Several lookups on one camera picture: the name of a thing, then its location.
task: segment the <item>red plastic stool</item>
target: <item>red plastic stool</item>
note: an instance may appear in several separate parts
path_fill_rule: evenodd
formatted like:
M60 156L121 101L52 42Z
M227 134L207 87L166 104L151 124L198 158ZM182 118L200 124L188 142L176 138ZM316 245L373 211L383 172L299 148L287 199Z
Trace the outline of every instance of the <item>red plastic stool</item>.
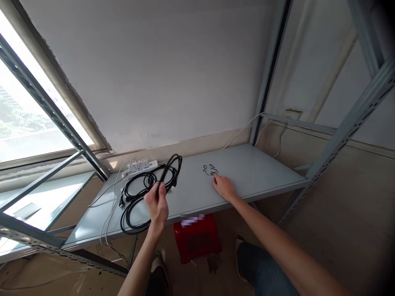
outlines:
M181 222L174 223L174 235L181 264L188 263L192 258L221 252L221 242L212 214L205 215L203 220L184 227L181 226Z

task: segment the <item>white power strip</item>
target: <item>white power strip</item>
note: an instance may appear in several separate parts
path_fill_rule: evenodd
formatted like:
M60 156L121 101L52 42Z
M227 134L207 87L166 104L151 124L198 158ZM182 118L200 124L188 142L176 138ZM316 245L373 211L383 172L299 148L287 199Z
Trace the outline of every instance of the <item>white power strip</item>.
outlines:
M146 172L146 171L152 171L153 169L156 169L158 167L158 161L157 160L153 160L151 162L149 162L149 167L146 168L142 168L137 170L135 166L131 166L130 167L130 175L129 178L132 178L133 176L142 173L142 172ZM122 178L126 177L129 174L129 170L124 170L122 173Z

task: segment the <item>small black cable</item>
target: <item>small black cable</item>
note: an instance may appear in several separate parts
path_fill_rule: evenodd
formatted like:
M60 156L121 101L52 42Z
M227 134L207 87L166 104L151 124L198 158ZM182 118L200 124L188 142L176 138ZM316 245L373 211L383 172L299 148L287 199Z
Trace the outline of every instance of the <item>small black cable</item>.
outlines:
M175 169L174 167L172 167L171 165L173 164L173 162L175 162L176 160L178 160L178 168ZM156 169L149 171L149 172L142 172L136 176L134 176L133 178L131 178L125 185L124 188L124 195L125 195L125 202L130 202L130 204L128 204L128 206L126 207L126 209L124 210L124 212L122 213L121 216L121 221L120 221L120 225L121 225L121 230L123 233L125 234L138 234L140 232L143 232L144 230L146 230L150 223L151 220L148 220L147 222L140 224L140 225L132 225L130 222L130 214L132 212L132 209L134 208L134 206L136 206L141 200L144 199L144 195L147 194L152 186L155 184L155 182L157 182L157 177L155 176L155 172L160 170L160 169L164 169L161 178L159 179L159 182L164 182L165 181L165 177L167 174L167 171L170 171L172 174L171 179L165 184L166 186L166 193L168 193L170 191L170 189L172 187L176 187L177 185L177 178L178 178L178 174L180 173L180 169L181 169L181 164L182 164L182 156L178 155L178 154L174 154L172 157L170 157L169 161L167 162L167 164L162 164L161 166L158 166ZM141 190L139 193L137 193L136 195L131 195L128 191L130 184L138 179L144 177L143 179L143 184L144 184L144 189ZM158 186L158 190L156 191L156 196L157 198L159 197L159 186ZM119 202L120 206L124 205L123 199L120 199ZM125 218L126 224L132 229L132 230L126 230L123 225L123 219Z

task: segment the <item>hand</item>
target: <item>hand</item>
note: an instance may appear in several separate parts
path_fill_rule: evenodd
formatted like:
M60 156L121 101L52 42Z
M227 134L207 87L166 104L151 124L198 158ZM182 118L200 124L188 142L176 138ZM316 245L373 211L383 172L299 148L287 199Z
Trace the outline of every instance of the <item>hand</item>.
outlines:
M156 196L156 190L159 186L159 196ZM149 228L154 234L160 236L169 216L169 208L166 201L166 186L164 183L159 185L156 182L151 190L144 196L144 201L147 205L149 216L151 217L151 225Z
M228 202L232 203L235 199L240 198L233 187L232 181L218 174L214 174L213 179L214 189Z

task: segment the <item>shelf surface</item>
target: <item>shelf surface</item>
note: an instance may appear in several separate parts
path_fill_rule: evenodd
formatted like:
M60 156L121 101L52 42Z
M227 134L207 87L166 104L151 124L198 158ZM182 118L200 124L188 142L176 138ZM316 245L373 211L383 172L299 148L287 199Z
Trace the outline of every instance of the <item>shelf surface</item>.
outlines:
M213 177L206 174L206 172L210 174L215 171L210 165L218 170L219 175L229 177L237 193L247 202L302 188L308 183L305 177L250 144L186 157L182 162L177 187L166 195L169 206L168 223L180 221L181 215L207 214L231 207L214 190ZM162 171L156 172L158 179ZM98 195L114 184L115 178L116 174L112 174ZM121 194L125 182L122 180L115 185L117 197ZM129 192L136 194L143 188L143 178L139 178L132 183ZM93 242L98 243L103 223L111 211L113 200L114 189L110 188L93 207L87 209L63 248L74 250ZM116 206L109 223L109 238L123 235L119 224L124 209L125 207ZM133 208L130 220L133 225L149 220L144 201Z
M13 213L33 203L38 210L25 222L48 231L94 175L95 172L89 172L45 182L5 210L4 213L12 216ZM20 190L0 193L0 205ZM7 238L0 238L0 263L34 253L37 251L29 246Z

